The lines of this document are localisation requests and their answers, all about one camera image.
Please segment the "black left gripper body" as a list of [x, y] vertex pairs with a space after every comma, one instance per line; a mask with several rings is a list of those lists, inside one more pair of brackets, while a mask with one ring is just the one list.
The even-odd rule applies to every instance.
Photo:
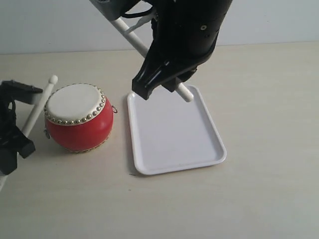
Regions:
[[25, 136], [16, 126], [15, 102], [0, 100], [0, 147], [21, 152]]

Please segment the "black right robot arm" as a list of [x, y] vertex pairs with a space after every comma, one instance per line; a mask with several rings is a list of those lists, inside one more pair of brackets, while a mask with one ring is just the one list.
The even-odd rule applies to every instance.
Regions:
[[155, 0], [153, 41], [132, 80], [132, 90], [147, 100], [163, 86], [170, 92], [187, 81], [212, 55], [230, 0]]

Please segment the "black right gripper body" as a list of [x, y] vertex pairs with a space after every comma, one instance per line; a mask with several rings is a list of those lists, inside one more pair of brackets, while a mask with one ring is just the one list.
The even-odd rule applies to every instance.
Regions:
[[207, 61], [214, 51], [230, 0], [156, 0], [151, 47], [176, 62], [177, 75]]

